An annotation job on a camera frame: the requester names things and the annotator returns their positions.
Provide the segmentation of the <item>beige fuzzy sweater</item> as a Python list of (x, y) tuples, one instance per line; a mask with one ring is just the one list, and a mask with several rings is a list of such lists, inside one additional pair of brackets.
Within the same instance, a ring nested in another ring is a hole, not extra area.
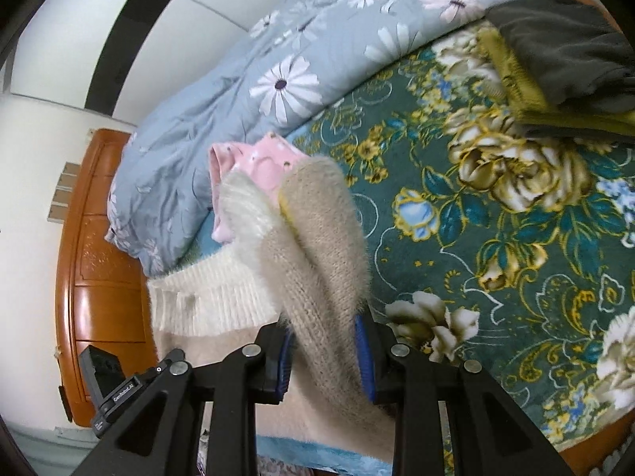
[(200, 367), (280, 321), (295, 336), (290, 389), (280, 405), (257, 407), (257, 433), (387, 461), (394, 422), (365, 396), (354, 342), (369, 296), (367, 247), (337, 163), (302, 159), (277, 202), (238, 172), (221, 189), (233, 240), (148, 281), (157, 353), (180, 348)]

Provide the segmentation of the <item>orange wooden headboard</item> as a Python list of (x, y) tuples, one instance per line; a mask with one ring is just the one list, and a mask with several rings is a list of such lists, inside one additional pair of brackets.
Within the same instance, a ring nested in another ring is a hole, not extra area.
[(79, 356), (89, 345), (118, 356), (125, 375), (157, 362), (141, 264), (106, 242), (106, 198), (129, 135), (99, 129), (77, 174), (62, 226), (57, 262), (55, 319), (60, 395), (69, 420), (90, 426), (95, 406)]

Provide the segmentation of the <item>grey-blue floral quilt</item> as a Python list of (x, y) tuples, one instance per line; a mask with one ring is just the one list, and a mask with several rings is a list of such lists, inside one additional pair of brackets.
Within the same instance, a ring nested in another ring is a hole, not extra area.
[(210, 213), (214, 144), (287, 135), (380, 69), (506, 1), (285, 0), (133, 132), (106, 200), (106, 239), (146, 275), (168, 272)]

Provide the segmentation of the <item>teal floral bed blanket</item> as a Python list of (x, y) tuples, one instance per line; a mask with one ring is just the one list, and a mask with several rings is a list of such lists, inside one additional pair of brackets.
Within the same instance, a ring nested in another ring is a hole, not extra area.
[(480, 315), (479, 360), (566, 448), (634, 410), (634, 153), (521, 132), (477, 23), (372, 76), (290, 135), (337, 161), (375, 315), (423, 350), (422, 292)]

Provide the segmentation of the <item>pink peach print garment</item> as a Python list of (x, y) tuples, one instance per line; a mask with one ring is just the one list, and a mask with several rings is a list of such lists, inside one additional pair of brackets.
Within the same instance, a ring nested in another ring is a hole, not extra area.
[(244, 174), (272, 202), (277, 202), (283, 176), (302, 159), (301, 150), (275, 132), (268, 132), (254, 144), (240, 142), (213, 143), (209, 150), (209, 172), (212, 189), (214, 223), (211, 238), (226, 244), (233, 240), (221, 211), (222, 183), (233, 172)]

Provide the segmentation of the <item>olive green folded garment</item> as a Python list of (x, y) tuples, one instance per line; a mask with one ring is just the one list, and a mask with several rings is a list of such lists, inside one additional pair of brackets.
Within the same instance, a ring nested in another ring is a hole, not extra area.
[(495, 28), (477, 34), (479, 48), (493, 65), (514, 118), (532, 135), (558, 135), (594, 141), (634, 143), (634, 112), (559, 109), (547, 101), (535, 77), (522, 67), (512, 48)]

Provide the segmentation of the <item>dark grey folded garment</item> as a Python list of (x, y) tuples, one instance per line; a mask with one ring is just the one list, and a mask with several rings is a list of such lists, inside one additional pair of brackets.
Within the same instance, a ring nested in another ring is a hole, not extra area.
[(634, 109), (634, 49), (577, 0), (514, 0), (485, 12), (547, 101), (563, 109)]

